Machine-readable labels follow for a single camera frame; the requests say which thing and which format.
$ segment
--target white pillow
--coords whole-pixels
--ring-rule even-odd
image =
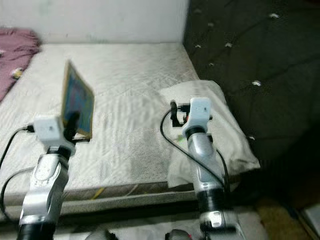
[[[217,148],[226,163],[228,174],[235,176],[252,169],[260,168],[258,159],[250,150],[246,136],[240,129],[237,121],[230,112],[221,88],[214,81],[195,80],[179,83],[164,88],[159,93],[170,103],[189,103],[193,97],[207,97],[211,99],[211,114],[213,119],[208,122],[208,133],[212,134],[213,145]],[[187,149],[187,140],[179,137],[181,128],[172,128],[167,120],[165,132],[184,149]],[[223,165],[219,158],[219,165],[223,172]],[[168,169],[168,185],[175,187],[192,183],[190,163],[186,156],[175,149],[171,156]]]

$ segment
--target black headboard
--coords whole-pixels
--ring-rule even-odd
[[[184,47],[199,78],[221,86],[262,169],[319,122],[318,0],[191,0]]]

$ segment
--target floor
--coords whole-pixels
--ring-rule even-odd
[[[237,208],[239,222],[247,240],[267,240],[259,215],[252,208]],[[179,213],[160,217],[131,219],[125,221],[78,225],[62,225],[56,230],[54,240],[85,240],[92,232],[108,229],[119,240],[164,240],[172,229],[187,231],[192,239],[201,237],[196,212]],[[8,227],[0,227],[0,240],[15,240],[16,233]]]

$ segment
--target mattress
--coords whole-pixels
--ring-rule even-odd
[[[60,113],[68,59],[92,87],[96,101],[93,138],[76,145],[66,192],[165,183],[172,148],[161,137],[159,124],[169,106],[158,91],[199,79],[179,43],[42,45],[0,104],[0,149],[36,115]],[[43,153],[34,134],[20,133],[1,167],[0,186],[17,170],[35,166]],[[13,179],[7,196],[23,194],[28,179],[27,174]]]

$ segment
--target bed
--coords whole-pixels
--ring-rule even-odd
[[[62,214],[194,200],[191,184],[168,186],[173,149],[159,131],[169,108],[160,90],[199,79],[179,43],[42,45],[0,104],[0,148],[35,115],[60,113],[68,59],[96,101],[92,140],[78,143],[69,161]],[[19,134],[1,167],[0,186],[43,153],[34,134]],[[17,176],[7,187],[4,201],[13,217],[20,215],[28,179]]]

